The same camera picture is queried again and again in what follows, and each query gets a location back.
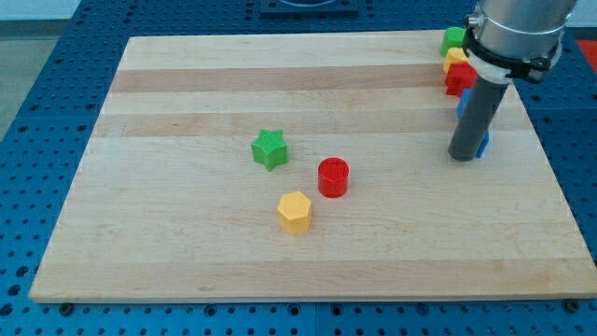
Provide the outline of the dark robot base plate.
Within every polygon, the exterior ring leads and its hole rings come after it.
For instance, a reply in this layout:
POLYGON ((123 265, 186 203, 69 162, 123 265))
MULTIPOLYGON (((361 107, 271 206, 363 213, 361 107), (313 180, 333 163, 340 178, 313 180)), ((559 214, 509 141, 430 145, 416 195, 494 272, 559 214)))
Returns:
POLYGON ((271 18, 283 15, 357 15, 359 0, 260 0, 259 16, 271 18))

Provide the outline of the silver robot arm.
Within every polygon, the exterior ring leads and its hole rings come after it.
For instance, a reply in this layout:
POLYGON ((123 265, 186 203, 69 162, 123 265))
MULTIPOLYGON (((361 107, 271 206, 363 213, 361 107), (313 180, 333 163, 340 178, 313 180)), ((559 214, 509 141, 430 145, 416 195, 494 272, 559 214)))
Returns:
POLYGON ((575 6, 576 0, 479 0, 465 22, 490 52, 535 59, 559 45, 575 6))

